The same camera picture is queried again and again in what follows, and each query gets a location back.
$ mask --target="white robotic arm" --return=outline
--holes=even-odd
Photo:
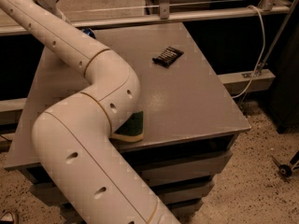
[[[131,66],[32,0],[0,0],[0,8],[91,84],[48,108],[32,132],[68,201],[87,223],[179,223],[108,140],[135,110],[140,86]]]

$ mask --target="concrete floor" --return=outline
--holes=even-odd
[[[106,7],[114,6],[115,1],[123,2],[122,6],[126,7],[144,4],[143,0],[110,1],[113,3]],[[90,19],[135,16],[144,11],[143,8],[134,9],[134,13],[98,11],[106,3],[108,0],[61,0],[58,5],[72,21],[83,16]],[[271,160],[274,155],[281,162],[289,163],[298,150],[299,129],[291,128],[278,134],[276,126],[257,102],[247,102],[244,112],[251,131],[237,138],[232,147],[234,156],[223,172],[215,176],[215,187],[203,199],[201,209],[190,217],[181,217],[181,223],[299,223],[299,172],[287,182],[280,178]],[[6,152],[0,153],[0,214],[17,211],[20,223],[26,224],[65,223],[57,206],[48,207],[29,192],[31,183],[19,171],[3,169],[6,155]]]

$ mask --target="table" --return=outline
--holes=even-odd
[[[212,189],[213,176],[231,158],[231,145],[250,125],[223,87],[182,23],[95,31],[136,71],[144,112],[144,138],[133,144],[112,141],[152,190],[176,215],[198,210]],[[152,62],[165,48],[184,51],[168,69]],[[5,168],[19,169],[31,191],[48,204],[68,207],[31,147],[38,114],[89,84],[45,49],[21,115]]]

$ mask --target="aluminum rail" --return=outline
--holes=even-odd
[[[288,13],[290,9],[285,6],[274,6],[271,11],[262,11],[262,15]],[[140,25],[153,25],[182,21],[206,21],[232,18],[244,18],[257,16],[257,13],[247,7],[228,8],[216,10],[201,10],[191,12],[170,13],[168,19],[161,19],[159,15],[147,15],[132,18],[117,18],[94,21],[72,21],[72,25],[78,28],[91,27],[93,29],[120,28]],[[19,25],[0,27],[0,35],[24,35],[28,34]]]

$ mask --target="person's foot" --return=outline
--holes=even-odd
[[[6,212],[0,218],[0,224],[18,224],[18,215],[14,212]]]

